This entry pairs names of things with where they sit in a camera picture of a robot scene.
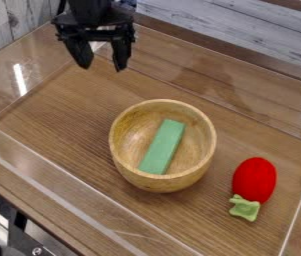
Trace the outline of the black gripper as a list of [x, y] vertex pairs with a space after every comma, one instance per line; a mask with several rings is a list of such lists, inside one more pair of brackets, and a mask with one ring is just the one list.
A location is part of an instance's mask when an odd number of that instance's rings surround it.
[[131, 56], [135, 6], [123, 0], [60, 0], [51, 24], [76, 64], [87, 69], [94, 60], [88, 42], [111, 42], [116, 71]]

